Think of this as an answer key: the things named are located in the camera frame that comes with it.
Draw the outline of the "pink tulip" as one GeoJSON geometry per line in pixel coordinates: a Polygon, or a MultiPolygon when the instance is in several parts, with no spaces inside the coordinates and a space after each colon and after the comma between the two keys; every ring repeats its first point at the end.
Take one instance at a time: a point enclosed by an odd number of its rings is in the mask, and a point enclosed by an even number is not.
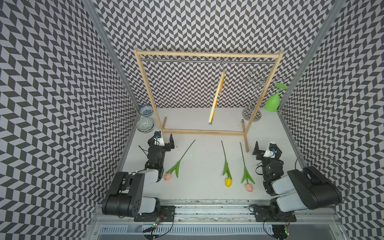
{"type": "Polygon", "coordinates": [[[184,152],[184,154],[183,154],[182,157],[179,159],[179,161],[177,161],[177,163],[176,163],[172,168],[170,168],[170,169],[166,172],[166,175],[165,175],[165,177],[164,177],[164,180],[165,180],[165,181],[170,181],[170,180],[172,179],[173,173],[175,173],[176,178],[179,177],[181,161],[182,161],[182,159],[184,158],[184,156],[186,155],[186,153],[189,151],[189,149],[191,148],[191,146],[195,143],[195,141],[196,141],[196,140],[193,140],[193,141],[192,141],[192,143],[191,143],[190,146],[187,148],[187,150],[184,152]]]}
{"type": "Polygon", "coordinates": [[[246,162],[244,157],[244,151],[243,151],[243,145],[240,143],[241,146],[241,153],[242,153],[242,160],[243,160],[243,167],[244,167],[244,174],[242,178],[242,183],[245,183],[245,188],[248,192],[253,192],[253,184],[255,184],[255,181],[253,180],[252,176],[250,175],[246,162]]]}

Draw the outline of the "yellow tulip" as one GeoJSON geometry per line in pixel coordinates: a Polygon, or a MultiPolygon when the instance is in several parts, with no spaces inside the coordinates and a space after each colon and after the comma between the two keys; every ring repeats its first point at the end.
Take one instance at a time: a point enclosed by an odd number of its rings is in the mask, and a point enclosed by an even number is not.
{"type": "Polygon", "coordinates": [[[221,144],[222,144],[224,158],[225,158],[225,165],[224,165],[224,170],[223,170],[223,176],[224,175],[227,176],[225,185],[226,185],[227,188],[229,188],[229,187],[231,187],[232,182],[233,182],[232,181],[232,175],[231,175],[231,172],[230,172],[230,169],[229,169],[229,164],[228,164],[228,161],[227,161],[227,156],[226,156],[226,151],[225,151],[225,147],[224,147],[223,141],[221,141],[221,144]]]}

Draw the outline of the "yellow arched peg hanger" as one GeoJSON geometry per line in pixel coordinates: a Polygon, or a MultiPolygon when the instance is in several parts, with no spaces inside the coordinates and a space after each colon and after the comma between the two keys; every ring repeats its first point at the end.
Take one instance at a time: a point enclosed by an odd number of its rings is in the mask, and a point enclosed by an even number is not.
{"type": "Polygon", "coordinates": [[[210,117],[209,117],[209,124],[210,125],[213,124],[213,121],[214,121],[214,118],[215,118],[215,108],[218,105],[219,95],[222,93],[222,89],[223,89],[225,78],[226,78],[226,73],[227,73],[227,71],[223,70],[221,78],[219,80],[219,84],[218,84],[215,96],[214,96],[214,100],[213,100],[213,104],[212,104],[212,109],[211,109],[211,113],[210,113],[210,117]]]}

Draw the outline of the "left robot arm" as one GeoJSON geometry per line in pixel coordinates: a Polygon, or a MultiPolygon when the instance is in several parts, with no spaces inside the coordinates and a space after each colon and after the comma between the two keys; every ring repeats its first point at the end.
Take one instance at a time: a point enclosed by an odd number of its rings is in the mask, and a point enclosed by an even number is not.
{"type": "Polygon", "coordinates": [[[143,196],[144,187],[159,182],[164,174],[166,152],[175,148],[173,136],[164,142],[162,131],[156,131],[148,140],[149,148],[144,151],[147,162],[143,170],[117,172],[102,202],[104,215],[136,217],[137,215],[158,215],[160,200],[143,196]]]}

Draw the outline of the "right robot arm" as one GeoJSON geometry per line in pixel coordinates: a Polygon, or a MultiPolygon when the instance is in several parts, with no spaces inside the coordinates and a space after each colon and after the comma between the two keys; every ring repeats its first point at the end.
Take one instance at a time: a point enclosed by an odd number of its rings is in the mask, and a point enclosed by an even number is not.
{"type": "Polygon", "coordinates": [[[285,173],[282,153],[275,143],[266,150],[255,143],[252,155],[261,162],[257,169],[262,169],[257,174],[263,177],[266,193],[273,197],[268,206],[253,206],[257,216],[280,222],[292,218],[295,211],[315,210],[343,201],[342,192],[313,166],[285,173]]]}

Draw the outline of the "green patterned bowl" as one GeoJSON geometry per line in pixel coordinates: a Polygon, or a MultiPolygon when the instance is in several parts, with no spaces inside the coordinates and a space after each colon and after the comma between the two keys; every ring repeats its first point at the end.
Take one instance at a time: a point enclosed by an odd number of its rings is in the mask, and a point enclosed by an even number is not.
{"type": "Polygon", "coordinates": [[[140,118],[136,123],[137,130],[141,133],[148,133],[154,127],[154,121],[151,118],[140,118]]]}

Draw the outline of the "blue patterned bowl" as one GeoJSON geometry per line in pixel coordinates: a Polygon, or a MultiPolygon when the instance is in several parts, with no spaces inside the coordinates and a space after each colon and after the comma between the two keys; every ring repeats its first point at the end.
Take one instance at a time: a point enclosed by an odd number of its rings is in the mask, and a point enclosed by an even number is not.
{"type": "Polygon", "coordinates": [[[153,113],[154,110],[151,104],[142,105],[139,108],[139,114],[145,118],[151,116],[153,113]]]}

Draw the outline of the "green plastic wine glass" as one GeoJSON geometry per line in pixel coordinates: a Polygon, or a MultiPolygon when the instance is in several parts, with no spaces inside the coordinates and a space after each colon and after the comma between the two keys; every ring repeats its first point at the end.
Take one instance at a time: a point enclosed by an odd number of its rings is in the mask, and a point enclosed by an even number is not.
{"type": "Polygon", "coordinates": [[[270,96],[265,103],[264,109],[268,112],[276,112],[280,105],[280,91],[287,90],[288,86],[283,83],[275,83],[275,87],[277,88],[277,92],[270,96]]]}

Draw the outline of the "metal rack rod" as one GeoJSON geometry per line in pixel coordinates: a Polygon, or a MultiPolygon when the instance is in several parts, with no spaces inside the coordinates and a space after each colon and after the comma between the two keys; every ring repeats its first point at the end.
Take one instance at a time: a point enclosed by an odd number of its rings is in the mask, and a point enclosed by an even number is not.
{"type": "Polygon", "coordinates": [[[142,62],[169,62],[169,63],[223,63],[223,64],[265,64],[270,65],[272,61],[215,61],[215,60],[168,60],[168,59],[142,59],[142,62]]]}

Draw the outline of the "wooden clothes rack frame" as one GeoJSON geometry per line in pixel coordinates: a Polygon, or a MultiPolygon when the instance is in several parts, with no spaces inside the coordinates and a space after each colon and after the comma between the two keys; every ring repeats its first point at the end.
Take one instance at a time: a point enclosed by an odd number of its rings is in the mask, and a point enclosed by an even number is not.
{"type": "Polygon", "coordinates": [[[242,136],[244,137],[245,142],[245,149],[248,153],[250,151],[249,144],[248,144],[248,132],[250,131],[250,128],[252,126],[252,123],[254,122],[254,118],[256,117],[256,114],[258,110],[261,107],[262,101],[269,89],[269,86],[275,76],[275,73],[278,69],[278,66],[280,65],[280,62],[284,56],[283,51],[279,51],[277,54],[242,54],[242,53],[198,53],[198,52],[164,52],[164,51],[143,51],[139,49],[134,50],[134,54],[139,66],[140,73],[142,75],[143,82],[145,84],[149,100],[151,103],[151,106],[153,107],[155,117],[158,122],[158,126],[160,127],[160,130],[164,134],[191,134],[191,135],[220,135],[220,136],[242,136]],[[241,121],[242,131],[222,131],[222,130],[186,130],[186,129],[168,129],[166,128],[167,118],[164,118],[163,121],[161,121],[160,116],[157,111],[157,105],[149,84],[149,80],[144,68],[142,58],[143,55],[146,56],[183,56],[183,57],[204,57],[204,58],[267,58],[267,59],[274,59],[272,69],[269,73],[269,76],[266,80],[266,83],[264,85],[263,91],[261,93],[261,96],[259,97],[259,100],[257,101],[256,106],[254,107],[253,114],[251,115],[250,120],[248,121],[248,124],[245,124],[245,121],[241,121]]]}

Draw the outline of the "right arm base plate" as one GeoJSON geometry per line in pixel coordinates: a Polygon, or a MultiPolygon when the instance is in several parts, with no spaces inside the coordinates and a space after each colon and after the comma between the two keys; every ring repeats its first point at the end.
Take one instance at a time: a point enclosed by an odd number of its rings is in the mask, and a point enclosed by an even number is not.
{"type": "Polygon", "coordinates": [[[293,211],[281,212],[276,207],[251,205],[250,211],[254,214],[258,223],[264,221],[294,223],[297,221],[293,211]]]}

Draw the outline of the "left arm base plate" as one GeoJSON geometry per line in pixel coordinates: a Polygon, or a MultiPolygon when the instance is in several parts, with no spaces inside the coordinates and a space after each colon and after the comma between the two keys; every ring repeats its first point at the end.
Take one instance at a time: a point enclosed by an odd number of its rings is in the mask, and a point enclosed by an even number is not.
{"type": "Polygon", "coordinates": [[[175,217],[175,206],[160,206],[160,208],[153,213],[146,213],[146,214],[141,214],[137,215],[134,218],[135,222],[144,222],[144,223],[154,223],[155,220],[160,217],[161,223],[166,222],[166,223],[171,223],[174,221],[175,217]]]}

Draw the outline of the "aluminium front rail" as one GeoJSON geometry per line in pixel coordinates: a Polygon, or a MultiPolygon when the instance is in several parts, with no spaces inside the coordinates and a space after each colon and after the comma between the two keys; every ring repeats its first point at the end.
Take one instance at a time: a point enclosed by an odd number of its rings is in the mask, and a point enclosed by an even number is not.
{"type": "Polygon", "coordinates": [[[331,208],[301,210],[286,220],[267,219],[254,207],[266,200],[163,200],[160,217],[107,216],[96,209],[86,240],[346,240],[331,208]]]}

